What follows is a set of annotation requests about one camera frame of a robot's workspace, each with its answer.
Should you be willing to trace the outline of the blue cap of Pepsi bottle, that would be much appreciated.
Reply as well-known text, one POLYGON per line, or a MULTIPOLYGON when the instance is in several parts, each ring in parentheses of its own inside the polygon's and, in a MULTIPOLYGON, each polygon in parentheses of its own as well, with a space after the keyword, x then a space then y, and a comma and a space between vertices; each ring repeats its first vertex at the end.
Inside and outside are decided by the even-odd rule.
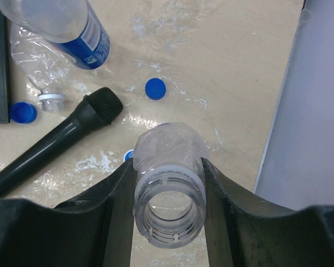
POLYGON ((145 85, 145 93, 149 99, 160 100, 166 94, 166 85, 159 78, 149 79, 145 85))

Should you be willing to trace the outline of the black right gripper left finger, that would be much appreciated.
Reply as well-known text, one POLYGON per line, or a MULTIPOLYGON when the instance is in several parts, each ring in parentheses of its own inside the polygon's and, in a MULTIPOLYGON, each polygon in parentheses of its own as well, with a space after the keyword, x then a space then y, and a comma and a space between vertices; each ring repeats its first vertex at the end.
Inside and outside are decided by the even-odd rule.
POLYGON ((0 199, 0 266, 129 266, 135 179, 127 160, 54 208, 0 199))

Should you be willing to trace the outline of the Pepsi labelled bottle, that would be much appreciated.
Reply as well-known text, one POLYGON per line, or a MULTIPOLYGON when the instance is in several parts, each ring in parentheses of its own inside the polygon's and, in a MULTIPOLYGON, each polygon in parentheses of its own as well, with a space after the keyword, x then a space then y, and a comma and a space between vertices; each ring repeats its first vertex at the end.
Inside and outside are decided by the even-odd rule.
POLYGON ((109 56, 109 35, 88 1, 0 1, 0 11, 78 68, 97 69, 109 56))

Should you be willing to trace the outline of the clear bottle without label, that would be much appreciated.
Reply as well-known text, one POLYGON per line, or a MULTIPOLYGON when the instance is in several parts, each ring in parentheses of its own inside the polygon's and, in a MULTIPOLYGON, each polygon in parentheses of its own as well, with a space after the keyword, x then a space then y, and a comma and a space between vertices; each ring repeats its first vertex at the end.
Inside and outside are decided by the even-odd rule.
POLYGON ((64 56, 40 36, 17 24, 11 26, 10 45, 14 63, 40 92, 42 110, 63 111, 70 78, 70 65, 64 56))

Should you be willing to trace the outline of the blue cap of clear bottle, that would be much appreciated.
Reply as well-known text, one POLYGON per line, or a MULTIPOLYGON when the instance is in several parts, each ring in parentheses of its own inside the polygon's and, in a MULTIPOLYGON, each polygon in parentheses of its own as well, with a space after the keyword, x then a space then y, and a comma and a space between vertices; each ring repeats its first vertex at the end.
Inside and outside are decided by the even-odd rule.
POLYGON ((10 119, 16 123, 28 124, 37 118, 37 110, 28 102, 17 102, 10 109, 10 119))

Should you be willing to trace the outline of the white Pocari Sweat cap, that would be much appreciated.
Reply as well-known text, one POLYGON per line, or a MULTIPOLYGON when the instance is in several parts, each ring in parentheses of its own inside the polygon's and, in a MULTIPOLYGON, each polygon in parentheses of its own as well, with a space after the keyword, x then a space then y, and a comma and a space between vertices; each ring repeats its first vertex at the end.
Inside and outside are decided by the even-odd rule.
POLYGON ((133 149, 128 150, 125 154, 124 154, 124 161, 127 161, 128 159, 133 157, 133 149))

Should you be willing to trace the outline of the crushed clear bottle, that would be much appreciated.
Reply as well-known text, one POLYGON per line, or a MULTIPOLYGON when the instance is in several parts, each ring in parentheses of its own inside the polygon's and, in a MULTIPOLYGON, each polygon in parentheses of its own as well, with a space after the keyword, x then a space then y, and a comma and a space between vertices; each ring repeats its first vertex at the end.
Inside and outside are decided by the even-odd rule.
POLYGON ((180 248, 201 232, 207 214, 202 159, 208 158, 202 137, 185 123, 164 123, 138 138, 133 213, 151 245, 180 248))

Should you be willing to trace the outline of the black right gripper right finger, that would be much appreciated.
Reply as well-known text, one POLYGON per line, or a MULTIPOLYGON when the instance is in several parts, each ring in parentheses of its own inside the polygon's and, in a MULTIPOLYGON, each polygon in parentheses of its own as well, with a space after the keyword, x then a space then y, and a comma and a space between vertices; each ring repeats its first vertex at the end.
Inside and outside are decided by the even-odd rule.
POLYGON ((203 167, 210 266, 334 266, 334 206, 294 211, 203 167))

